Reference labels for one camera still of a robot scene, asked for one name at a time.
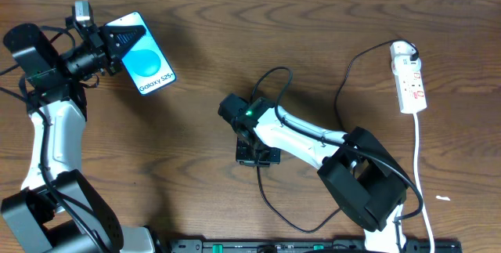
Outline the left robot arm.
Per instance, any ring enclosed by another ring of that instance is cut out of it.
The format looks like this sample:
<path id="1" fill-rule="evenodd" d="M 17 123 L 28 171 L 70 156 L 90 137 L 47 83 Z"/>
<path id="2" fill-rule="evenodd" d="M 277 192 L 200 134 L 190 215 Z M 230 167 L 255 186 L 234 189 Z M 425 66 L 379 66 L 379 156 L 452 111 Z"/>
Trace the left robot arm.
<path id="1" fill-rule="evenodd" d="M 81 171 L 88 80 L 118 73 L 149 29 L 138 13 L 103 26 L 71 16 L 54 34 L 82 42 L 58 53 L 46 28 L 33 23 L 3 39 L 23 70 L 16 97 L 34 125 L 34 145 L 27 177 L 3 199 L 2 217 L 26 252 L 159 252 L 151 229 L 122 226 Z"/>

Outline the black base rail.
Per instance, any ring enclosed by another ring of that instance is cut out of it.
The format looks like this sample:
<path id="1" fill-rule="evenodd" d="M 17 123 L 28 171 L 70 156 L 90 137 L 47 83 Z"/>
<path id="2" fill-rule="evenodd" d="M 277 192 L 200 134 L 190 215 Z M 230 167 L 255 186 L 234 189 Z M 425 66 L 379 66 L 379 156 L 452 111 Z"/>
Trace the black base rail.
<path id="1" fill-rule="evenodd" d="M 339 237 L 332 240 L 201 240 L 195 238 L 155 240 L 156 252 L 165 253 L 462 253 L 458 240 L 436 240 L 431 248 L 427 240 L 389 237 L 366 232 L 364 237 Z"/>

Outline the small white paper scrap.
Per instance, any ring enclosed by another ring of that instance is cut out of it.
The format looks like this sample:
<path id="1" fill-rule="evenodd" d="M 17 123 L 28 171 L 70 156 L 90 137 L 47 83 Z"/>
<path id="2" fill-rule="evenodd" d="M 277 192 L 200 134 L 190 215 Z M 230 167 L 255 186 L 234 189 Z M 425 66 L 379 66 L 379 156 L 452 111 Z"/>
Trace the small white paper scrap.
<path id="1" fill-rule="evenodd" d="M 440 200 L 440 201 L 451 201 L 451 199 L 449 197 L 446 197 L 446 196 L 437 195 L 435 198 Z"/>

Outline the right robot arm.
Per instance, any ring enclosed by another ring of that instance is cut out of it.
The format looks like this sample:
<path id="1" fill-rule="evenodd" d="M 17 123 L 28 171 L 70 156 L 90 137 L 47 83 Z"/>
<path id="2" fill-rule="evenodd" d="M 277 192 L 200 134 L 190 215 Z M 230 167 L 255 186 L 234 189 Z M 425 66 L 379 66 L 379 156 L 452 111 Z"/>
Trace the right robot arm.
<path id="1" fill-rule="evenodd" d="M 218 115 L 237 135 L 239 164 L 268 167 L 279 163 L 282 151 L 294 155 L 316 169 L 339 209 L 364 229 L 367 250 L 404 250 L 397 218 L 409 177 L 370 132 L 320 128 L 263 97 L 249 103 L 230 94 L 220 102 Z"/>

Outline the white power strip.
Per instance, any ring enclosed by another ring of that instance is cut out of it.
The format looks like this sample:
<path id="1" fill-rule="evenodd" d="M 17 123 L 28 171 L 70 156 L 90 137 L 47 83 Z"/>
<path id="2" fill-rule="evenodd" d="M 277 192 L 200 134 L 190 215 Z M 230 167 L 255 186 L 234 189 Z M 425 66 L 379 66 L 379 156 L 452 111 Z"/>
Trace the white power strip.
<path id="1" fill-rule="evenodd" d="M 417 114 L 427 108 L 421 59 L 413 44 L 404 41 L 394 42 L 390 52 L 400 111 L 403 114 Z"/>

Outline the blue Galaxy smartphone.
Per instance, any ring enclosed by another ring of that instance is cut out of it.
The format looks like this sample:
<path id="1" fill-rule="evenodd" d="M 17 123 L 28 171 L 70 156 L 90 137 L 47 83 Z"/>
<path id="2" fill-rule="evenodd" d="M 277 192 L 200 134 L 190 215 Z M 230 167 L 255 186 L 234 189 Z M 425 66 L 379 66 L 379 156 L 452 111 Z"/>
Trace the blue Galaxy smartphone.
<path id="1" fill-rule="evenodd" d="M 125 69 L 142 96 L 176 81 L 176 75 L 139 12 L 129 13 L 107 26 L 143 26 L 146 33 L 122 58 Z"/>

